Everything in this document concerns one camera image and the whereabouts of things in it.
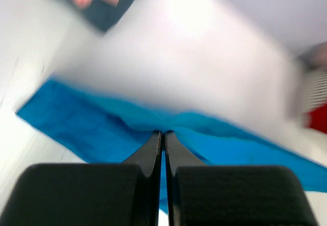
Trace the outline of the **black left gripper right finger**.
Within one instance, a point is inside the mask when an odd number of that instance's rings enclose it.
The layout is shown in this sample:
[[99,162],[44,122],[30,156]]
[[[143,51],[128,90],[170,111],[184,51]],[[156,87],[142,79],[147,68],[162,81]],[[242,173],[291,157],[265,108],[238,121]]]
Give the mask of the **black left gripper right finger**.
[[209,166],[165,135],[170,225],[317,225],[295,174],[283,166]]

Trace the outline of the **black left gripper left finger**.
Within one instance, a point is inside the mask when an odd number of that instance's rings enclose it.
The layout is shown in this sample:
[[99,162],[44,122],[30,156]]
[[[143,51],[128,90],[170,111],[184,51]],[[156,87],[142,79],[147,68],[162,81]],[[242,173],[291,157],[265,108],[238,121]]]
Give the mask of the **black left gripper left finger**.
[[161,137],[120,164],[36,164],[19,177],[1,225],[157,225]]

